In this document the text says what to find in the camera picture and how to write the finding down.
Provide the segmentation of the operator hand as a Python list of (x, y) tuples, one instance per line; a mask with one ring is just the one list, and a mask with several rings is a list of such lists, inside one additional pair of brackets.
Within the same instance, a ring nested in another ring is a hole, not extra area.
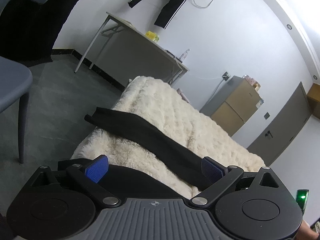
[(305, 220), (303, 220), (294, 239), (295, 240), (319, 240), (319, 233), (314, 232), (310, 228), (310, 225)]

